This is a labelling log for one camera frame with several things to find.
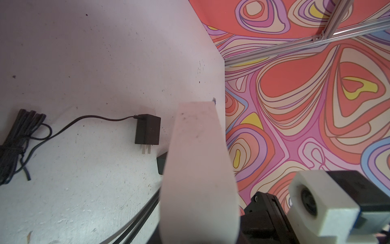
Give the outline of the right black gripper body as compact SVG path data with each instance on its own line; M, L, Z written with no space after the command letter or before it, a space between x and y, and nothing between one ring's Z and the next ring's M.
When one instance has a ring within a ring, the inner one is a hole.
M257 192L241 216L240 244L299 244L276 196Z

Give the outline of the white square router box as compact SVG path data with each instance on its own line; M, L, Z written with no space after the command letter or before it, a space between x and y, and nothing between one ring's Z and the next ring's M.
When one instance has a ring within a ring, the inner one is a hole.
M213 102L179 105L160 189L164 244L234 244L238 187Z

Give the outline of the black power adapter with cord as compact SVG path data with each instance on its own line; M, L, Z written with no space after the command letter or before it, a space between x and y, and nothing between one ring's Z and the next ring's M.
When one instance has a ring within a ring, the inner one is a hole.
M158 170L159 175L164 174L164 168L165 168L165 164L166 164L167 155L168 155L168 153L166 152L166 153L164 153L156 158L157 170Z

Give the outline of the aluminium frame struts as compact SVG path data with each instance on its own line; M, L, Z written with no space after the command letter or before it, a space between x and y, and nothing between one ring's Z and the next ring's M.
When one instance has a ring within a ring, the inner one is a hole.
M357 23L351 26L340 28L339 25L342 21L342 17L347 13L347 10L352 6L352 3L353 1L339 1L339 3L336 4L327 24L325 25L324 30L322 30L322 32L318 35L301 38L233 56L231 58L225 59L225 66L228 67L240 65L245 62L251 62L257 59L313 48L335 41L384 31L390 28L389 17L373 19L363 23Z

